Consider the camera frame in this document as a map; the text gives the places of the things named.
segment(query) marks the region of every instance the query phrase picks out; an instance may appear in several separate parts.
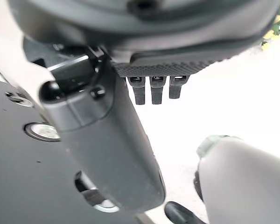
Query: light gray plastic part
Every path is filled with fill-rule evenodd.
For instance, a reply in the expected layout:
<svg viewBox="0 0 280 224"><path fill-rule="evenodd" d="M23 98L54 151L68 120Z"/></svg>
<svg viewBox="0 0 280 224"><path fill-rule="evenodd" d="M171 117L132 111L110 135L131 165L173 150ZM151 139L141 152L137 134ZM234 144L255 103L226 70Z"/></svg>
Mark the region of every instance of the light gray plastic part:
<svg viewBox="0 0 280 224"><path fill-rule="evenodd" d="M280 159L234 137L222 138L199 164L211 224L280 224Z"/></svg>

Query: screw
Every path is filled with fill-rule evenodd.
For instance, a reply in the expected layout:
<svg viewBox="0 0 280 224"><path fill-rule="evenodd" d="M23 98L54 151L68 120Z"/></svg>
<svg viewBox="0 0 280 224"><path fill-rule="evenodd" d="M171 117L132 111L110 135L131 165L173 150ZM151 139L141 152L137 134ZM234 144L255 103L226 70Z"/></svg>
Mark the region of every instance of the screw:
<svg viewBox="0 0 280 224"><path fill-rule="evenodd" d="M106 94L106 91L101 87L96 87L91 90L90 94L94 99L99 99Z"/></svg>

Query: screw hole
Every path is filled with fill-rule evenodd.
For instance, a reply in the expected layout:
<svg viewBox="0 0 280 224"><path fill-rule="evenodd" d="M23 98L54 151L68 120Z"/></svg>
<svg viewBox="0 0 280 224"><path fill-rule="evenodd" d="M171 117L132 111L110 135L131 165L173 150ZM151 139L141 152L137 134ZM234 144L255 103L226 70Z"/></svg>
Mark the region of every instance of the screw hole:
<svg viewBox="0 0 280 224"><path fill-rule="evenodd" d="M151 8L154 8L155 7L155 2L154 1L149 1L149 0L146 0L146 1L140 1L137 3L137 8L139 10L149 10Z"/></svg>
<svg viewBox="0 0 280 224"><path fill-rule="evenodd" d="M89 205L91 205L96 210L102 212L116 212L119 208L114 205L108 199L105 199L99 192L99 189L91 182L88 176L79 171L75 175L74 179L75 186L77 190L83 195L84 199Z"/></svg>

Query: textured black plastic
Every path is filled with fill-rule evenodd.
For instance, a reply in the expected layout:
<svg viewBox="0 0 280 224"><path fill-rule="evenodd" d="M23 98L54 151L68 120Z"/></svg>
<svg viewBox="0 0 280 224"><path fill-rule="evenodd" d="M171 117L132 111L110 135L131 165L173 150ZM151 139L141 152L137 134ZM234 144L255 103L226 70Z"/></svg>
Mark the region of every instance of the textured black plastic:
<svg viewBox="0 0 280 224"><path fill-rule="evenodd" d="M201 71L212 63L214 61L210 60L206 62L163 63L151 66L116 64L115 68L121 77L189 76Z"/></svg>
<svg viewBox="0 0 280 224"><path fill-rule="evenodd" d="M88 90L55 104L40 94L41 101L56 121L62 142L100 193L122 210L142 213L163 203L165 187L126 82L112 72L108 61L103 67L99 77L109 82L98 80L95 85L105 88L106 97L113 96L111 107L104 97L90 100ZM93 116L91 111L101 111L103 116Z"/></svg>

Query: round hole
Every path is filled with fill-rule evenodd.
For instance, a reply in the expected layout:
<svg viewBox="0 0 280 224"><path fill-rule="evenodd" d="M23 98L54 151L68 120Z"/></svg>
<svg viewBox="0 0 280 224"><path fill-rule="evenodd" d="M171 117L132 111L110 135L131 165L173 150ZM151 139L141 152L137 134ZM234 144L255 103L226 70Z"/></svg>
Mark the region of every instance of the round hole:
<svg viewBox="0 0 280 224"><path fill-rule="evenodd" d="M154 7L155 7L154 1L149 1L149 0L140 1L137 4L137 8L139 10L148 10L148 9L151 9L151 8L154 8Z"/></svg>
<svg viewBox="0 0 280 224"><path fill-rule="evenodd" d="M60 141L60 136L58 135L56 129L47 124L42 123L32 123L25 126L25 132L30 137L48 142Z"/></svg>

